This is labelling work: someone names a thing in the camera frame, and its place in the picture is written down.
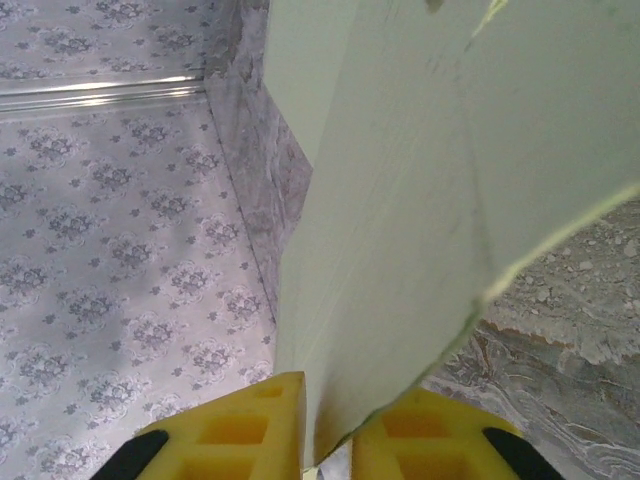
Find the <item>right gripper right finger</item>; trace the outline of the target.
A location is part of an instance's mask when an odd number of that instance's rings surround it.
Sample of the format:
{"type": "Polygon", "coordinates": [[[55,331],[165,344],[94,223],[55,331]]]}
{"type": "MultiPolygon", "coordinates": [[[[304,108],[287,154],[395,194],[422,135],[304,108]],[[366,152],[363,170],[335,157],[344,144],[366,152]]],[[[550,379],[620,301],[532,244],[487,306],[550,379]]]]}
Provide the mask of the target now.
{"type": "Polygon", "coordinates": [[[560,479],[506,420],[417,387],[352,439],[352,477],[560,479]]]}

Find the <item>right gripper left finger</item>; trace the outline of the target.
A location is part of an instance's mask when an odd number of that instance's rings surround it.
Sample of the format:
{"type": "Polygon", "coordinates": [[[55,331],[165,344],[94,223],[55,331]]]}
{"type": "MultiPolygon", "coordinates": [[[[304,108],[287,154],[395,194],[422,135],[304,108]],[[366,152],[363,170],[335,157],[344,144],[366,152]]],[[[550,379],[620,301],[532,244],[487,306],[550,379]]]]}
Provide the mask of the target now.
{"type": "Polygon", "coordinates": [[[102,477],[300,479],[305,419],[305,375],[282,373],[148,425],[102,477]]]}

